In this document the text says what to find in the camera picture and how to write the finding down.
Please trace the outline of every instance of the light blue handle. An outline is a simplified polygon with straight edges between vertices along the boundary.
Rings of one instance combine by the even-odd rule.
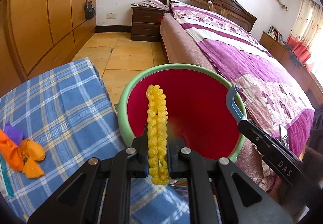
[[[238,124],[241,120],[245,120],[247,118],[242,114],[237,104],[235,103],[235,94],[237,93],[238,87],[236,85],[230,87],[229,91],[227,92],[227,96],[225,97],[225,102],[227,104],[228,110],[230,111],[230,113],[235,118]]]

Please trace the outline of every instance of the row of books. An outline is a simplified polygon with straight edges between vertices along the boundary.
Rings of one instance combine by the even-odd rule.
[[[278,31],[278,29],[275,26],[271,26],[269,28],[268,34],[274,38],[278,43],[283,41],[283,36],[282,34]]]

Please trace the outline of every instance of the screw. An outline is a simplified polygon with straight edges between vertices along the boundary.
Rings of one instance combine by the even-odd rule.
[[[229,164],[229,159],[226,158],[226,157],[222,157],[219,159],[219,162],[222,164],[222,165],[228,165]]]
[[[88,163],[89,163],[90,165],[96,165],[98,162],[99,162],[99,160],[98,160],[96,157],[91,157],[91,158],[88,160]]]
[[[129,154],[129,155],[135,154],[135,152],[136,152],[136,149],[133,148],[133,147],[130,147],[130,148],[126,149],[126,153]]]
[[[190,148],[181,148],[180,152],[184,155],[190,154],[192,151]]]

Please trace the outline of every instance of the purple block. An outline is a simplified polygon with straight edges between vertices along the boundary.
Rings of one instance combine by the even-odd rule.
[[[20,129],[14,128],[9,122],[4,126],[3,132],[17,145],[24,139],[24,132]]]

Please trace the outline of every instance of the floor tile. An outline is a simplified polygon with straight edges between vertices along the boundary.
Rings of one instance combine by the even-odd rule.
[[[161,47],[161,42],[151,42],[151,47],[153,48],[153,49],[162,49],[162,47]]]
[[[162,49],[153,49],[154,66],[166,64]]]
[[[130,40],[130,36],[131,36],[130,33],[120,34],[115,46],[151,49],[151,42],[132,41],[132,40]]]
[[[119,36],[120,33],[95,33],[83,47],[114,47]]]
[[[97,69],[105,69],[111,55],[110,47],[81,48],[73,58],[73,61],[89,57]]]
[[[104,69],[98,69],[98,72],[99,72],[100,76],[102,77],[104,74]]]
[[[106,69],[146,70],[153,67],[151,49],[115,47],[110,56]]]
[[[113,105],[119,103],[125,86],[140,72],[134,70],[105,70],[102,79]]]

